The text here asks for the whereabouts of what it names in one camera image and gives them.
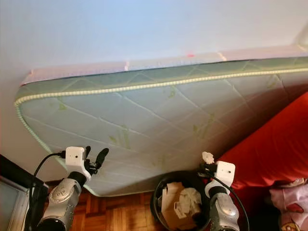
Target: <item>mattress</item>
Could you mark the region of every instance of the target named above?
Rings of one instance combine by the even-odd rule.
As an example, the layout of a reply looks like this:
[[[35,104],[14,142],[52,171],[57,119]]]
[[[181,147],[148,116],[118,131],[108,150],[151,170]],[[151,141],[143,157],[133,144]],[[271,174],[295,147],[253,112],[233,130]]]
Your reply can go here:
[[[308,57],[151,68],[28,78],[16,111],[48,153],[90,145],[95,160],[108,147],[86,188],[114,196],[220,156],[308,90]]]

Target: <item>black trash can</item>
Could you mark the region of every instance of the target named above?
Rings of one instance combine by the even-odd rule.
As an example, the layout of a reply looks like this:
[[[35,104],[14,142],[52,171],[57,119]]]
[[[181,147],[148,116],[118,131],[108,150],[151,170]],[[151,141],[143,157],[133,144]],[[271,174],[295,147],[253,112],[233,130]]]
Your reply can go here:
[[[191,231],[203,231],[209,224],[209,199],[205,195],[205,185],[203,181],[197,176],[196,171],[176,171],[165,174],[157,187],[155,188],[154,193],[151,197],[151,213],[166,229],[171,230],[163,214],[161,213],[161,208],[158,206],[158,198],[162,195],[163,189],[167,186],[168,183],[172,182],[181,182],[185,188],[195,188],[201,195],[202,205],[201,205],[201,214],[194,219],[197,227],[191,229]]]

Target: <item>quilted fabric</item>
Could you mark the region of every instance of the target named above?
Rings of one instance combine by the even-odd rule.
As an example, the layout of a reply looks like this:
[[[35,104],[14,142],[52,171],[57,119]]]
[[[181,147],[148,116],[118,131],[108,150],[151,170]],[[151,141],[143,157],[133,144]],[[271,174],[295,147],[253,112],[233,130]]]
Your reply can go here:
[[[221,155],[260,127],[307,91],[307,67],[304,57],[63,78],[22,86],[16,106],[47,151],[90,145],[94,160],[110,149],[87,185],[93,194],[136,193],[154,189],[163,173],[198,167],[202,151]],[[220,78],[227,74],[235,77]],[[202,77],[211,80],[168,84]],[[121,90],[155,83],[166,85]],[[113,90],[84,94],[101,89]]]

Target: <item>wooden floor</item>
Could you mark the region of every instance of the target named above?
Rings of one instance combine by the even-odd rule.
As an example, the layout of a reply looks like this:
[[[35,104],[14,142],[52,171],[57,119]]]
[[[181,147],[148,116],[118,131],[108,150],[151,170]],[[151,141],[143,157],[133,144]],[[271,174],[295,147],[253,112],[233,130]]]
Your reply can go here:
[[[75,208],[71,231],[162,231],[150,211],[152,192],[96,197],[84,191]]]

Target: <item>cardboard box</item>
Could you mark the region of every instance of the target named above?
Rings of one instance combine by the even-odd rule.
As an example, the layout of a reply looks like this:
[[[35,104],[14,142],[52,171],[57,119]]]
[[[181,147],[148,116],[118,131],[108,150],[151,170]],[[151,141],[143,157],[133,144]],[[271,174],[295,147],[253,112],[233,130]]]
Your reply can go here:
[[[179,201],[180,193],[183,189],[184,187],[181,182],[167,184],[167,188],[163,189],[162,214],[167,225],[173,230],[189,230],[196,227],[190,215],[180,219],[174,211],[174,203]]]

